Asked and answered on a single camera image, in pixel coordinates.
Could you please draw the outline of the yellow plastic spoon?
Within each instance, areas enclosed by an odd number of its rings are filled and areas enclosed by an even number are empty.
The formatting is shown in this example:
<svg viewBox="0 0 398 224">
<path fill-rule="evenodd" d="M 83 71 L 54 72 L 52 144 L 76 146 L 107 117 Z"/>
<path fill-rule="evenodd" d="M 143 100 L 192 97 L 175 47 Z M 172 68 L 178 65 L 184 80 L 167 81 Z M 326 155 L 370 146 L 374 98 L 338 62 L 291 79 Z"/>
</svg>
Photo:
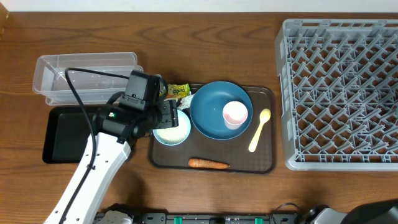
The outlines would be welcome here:
<svg viewBox="0 0 398 224">
<path fill-rule="evenodd" d="M 252 137 L 252 140 L 248 147 L 249 152 L 254 152 L 256 150 L 263 126 L 270 120 L 270 118 L 271 118 L 270 109 L 268 108 L 263 109 L 259 115 L 259 126 L 257 127 L 257 130 L 254 133 L 254 136 Z"/>
</svg>

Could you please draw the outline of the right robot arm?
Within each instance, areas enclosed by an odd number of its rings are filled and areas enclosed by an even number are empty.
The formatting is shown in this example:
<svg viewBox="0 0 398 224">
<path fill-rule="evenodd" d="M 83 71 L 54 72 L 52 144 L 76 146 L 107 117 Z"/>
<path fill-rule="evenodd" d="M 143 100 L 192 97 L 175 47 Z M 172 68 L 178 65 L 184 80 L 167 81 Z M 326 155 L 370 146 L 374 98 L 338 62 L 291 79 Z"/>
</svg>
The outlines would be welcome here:
<svg viewBox="0 0 398 224">
<path fill-rule="evenodd" d="M 367 203 L 348 213 L 319 205 L 298 218 L 299 224 L 397 224 L 397 199 Z"/>
</svg>

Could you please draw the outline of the dark blue plate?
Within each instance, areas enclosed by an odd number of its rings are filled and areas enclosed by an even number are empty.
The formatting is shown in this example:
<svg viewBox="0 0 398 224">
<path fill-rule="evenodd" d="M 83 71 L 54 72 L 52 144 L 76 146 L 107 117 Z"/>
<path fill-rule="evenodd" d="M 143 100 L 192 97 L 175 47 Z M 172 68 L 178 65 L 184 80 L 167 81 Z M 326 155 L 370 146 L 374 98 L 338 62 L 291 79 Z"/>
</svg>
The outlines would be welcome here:
<svg viewBox="0 0 398 224">
<path fill-rule="evenodd" d="M 248 110 L 248 117 L 235 129 L 225 125 L 223 108 L 227 103 L 238 101 Z M 190 104 L 190 117 L 193 125 L 203 135 L 215 140 L 229 140 L 241 135 L 251 123 L 253 116 L 252 101 L 240 86 L 225 81 L 207 83 L 194 94 Z"/>
</svg>

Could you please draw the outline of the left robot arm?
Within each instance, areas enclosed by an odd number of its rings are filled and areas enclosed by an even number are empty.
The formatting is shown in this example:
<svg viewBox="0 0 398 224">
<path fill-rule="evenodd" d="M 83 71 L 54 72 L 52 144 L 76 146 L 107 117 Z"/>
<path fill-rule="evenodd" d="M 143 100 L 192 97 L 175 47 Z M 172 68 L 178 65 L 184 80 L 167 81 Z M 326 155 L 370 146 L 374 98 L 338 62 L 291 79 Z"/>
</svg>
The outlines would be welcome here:
<svg viewBox="0 0 398 224">
<path fill-rule="evenodd" d="M 174 100 L 146 114 L 109 103 L 99 108 L 89 124 L 91 134 L 78 168 L 45 223 L 91 223 L 136 141 L 153 129 L 176 127 L 177 119 Z"/>
</svg>

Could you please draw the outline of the pink cup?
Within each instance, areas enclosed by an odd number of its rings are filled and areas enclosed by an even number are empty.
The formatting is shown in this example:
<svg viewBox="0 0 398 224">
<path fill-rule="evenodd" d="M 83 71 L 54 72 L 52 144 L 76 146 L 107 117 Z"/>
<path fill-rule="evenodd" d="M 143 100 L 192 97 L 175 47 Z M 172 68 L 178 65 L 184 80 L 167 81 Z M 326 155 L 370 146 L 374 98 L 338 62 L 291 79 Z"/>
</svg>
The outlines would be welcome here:
<svg viewBox="0 0 398 224">
<path fill-rule="evenodd" d="M 228 129 L 238 129 L 248 118 L 248 109 L 239 101 L 230 101 L 223 108 L 224 124 Z"/>
</svg>

